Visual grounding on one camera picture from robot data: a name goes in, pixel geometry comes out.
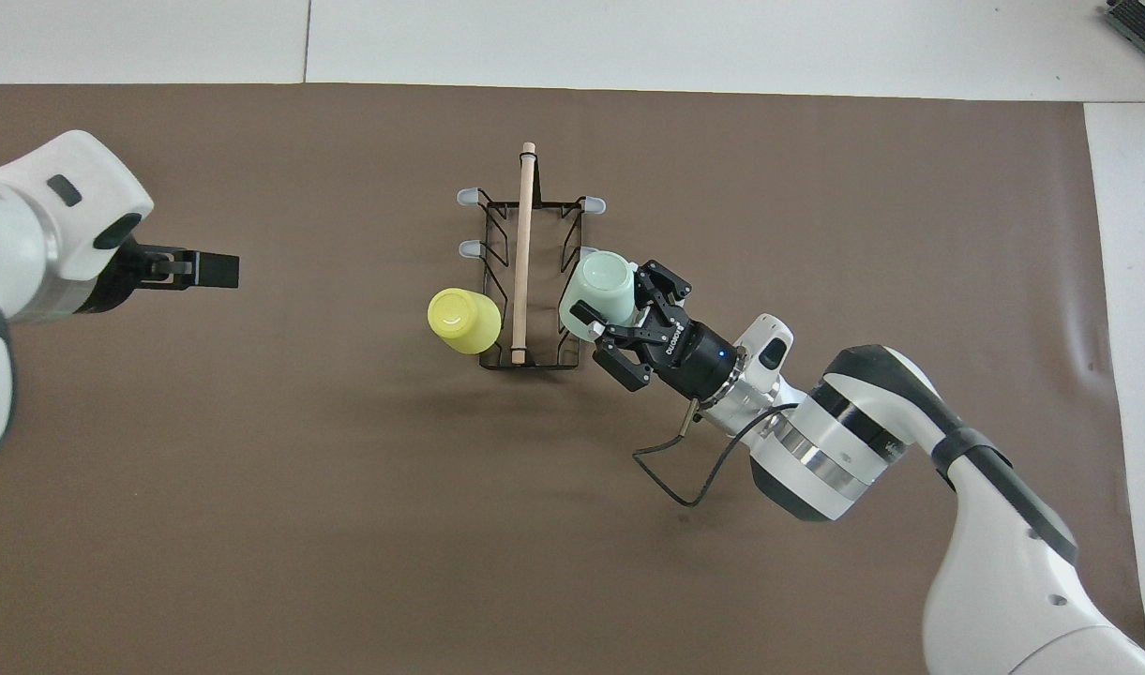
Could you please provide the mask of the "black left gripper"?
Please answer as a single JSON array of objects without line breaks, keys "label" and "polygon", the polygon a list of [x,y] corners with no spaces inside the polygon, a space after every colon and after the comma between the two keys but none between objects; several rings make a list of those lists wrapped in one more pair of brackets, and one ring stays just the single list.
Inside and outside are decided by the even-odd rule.
[{"label": "black left gripper", "polygon": [[82,313],[113,310],[147,285],[164,291],[237,288],[239,259],[198,249],[148,247],[127,238],[98,275],[95,287],[82,302]]}]

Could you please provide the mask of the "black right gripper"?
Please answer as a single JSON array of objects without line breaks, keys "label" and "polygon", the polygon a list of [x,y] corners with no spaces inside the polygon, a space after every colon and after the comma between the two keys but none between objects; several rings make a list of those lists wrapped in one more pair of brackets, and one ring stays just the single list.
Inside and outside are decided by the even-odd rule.
[{"label": "black right gripper", "polygon": [[629,392],[650,384],[653,376],[650,365],[624,354],[635,341],[635,329],[646,338],[638,326],[673,326],[668,341],[655,346],[656,375],[686,400],[710,405],[731,380],[739,349],[705,323],[690,320],[684,309],[689,294],[688,281],[652,260],[635,270],[638,315],[629,312],[619,323],[607,323],[607,317],[585,300],[572,304],[571,315],[586,324],[595,346],[594,362]]}]

